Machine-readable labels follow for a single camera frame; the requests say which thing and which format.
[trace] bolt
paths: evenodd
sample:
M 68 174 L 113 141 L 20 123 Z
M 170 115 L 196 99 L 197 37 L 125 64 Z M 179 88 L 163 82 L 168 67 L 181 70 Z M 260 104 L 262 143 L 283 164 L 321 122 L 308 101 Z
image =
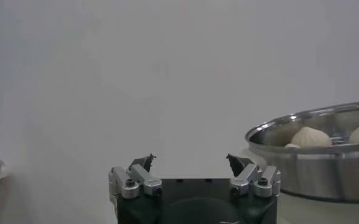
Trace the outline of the bolt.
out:
M 260 180 L 258 181 L 258 184 L 261 185 L 261 186 L 267 186 L 268 181 L 267 181 L 266 178 L 262 177 L 262 178 L 260 178 Z
M 133 179 L 127 179 L 125 181 L 125 186 L 127 186 L 127 187 L 133 187 L 134 185 L 136 185 L 136 181 Z

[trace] metal pot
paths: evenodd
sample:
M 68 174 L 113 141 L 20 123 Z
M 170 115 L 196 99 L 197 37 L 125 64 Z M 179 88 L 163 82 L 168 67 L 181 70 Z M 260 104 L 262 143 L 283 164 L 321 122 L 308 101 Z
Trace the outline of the metal pot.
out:
M 284 148 L 302 127 L 326 132 L 331 147 Z M 303 111 L 266 122 L 246 134 L 249 150 L 282 173 L 282 192 L 315 200 L 359 203 L 359 102 Z

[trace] screw head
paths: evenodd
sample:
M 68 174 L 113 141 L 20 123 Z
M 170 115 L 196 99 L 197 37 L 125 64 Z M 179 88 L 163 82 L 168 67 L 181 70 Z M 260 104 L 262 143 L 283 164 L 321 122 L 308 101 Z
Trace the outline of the screw head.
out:
M 239 190 L 237 187 L 233 187 L 233 188 L 230 189 L 230 193 L 231 193 L 233 196 L 237 196 L 237 195 L 239 195 L 240 190 Z
M 127 186 L 127 187 L 133 187 L 134 185 L 136 185 L 136 181 L 133 179 L 127 179 L 125 181 L 125 186 Z
M 266 178 L 262 177 L 258 180 L 258 184 L 261 185 L 261 186 L 267 186 L 268 184 L 268 181 Z

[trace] white wall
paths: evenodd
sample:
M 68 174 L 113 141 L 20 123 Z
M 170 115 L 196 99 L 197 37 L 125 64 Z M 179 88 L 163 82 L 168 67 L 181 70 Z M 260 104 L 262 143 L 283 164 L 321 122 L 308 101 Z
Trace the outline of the white wall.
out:
M 357 100 L 359 0 L 0 1 L 0 223 L 114 223 L 112 166 L 229 177 L 252 126 Z

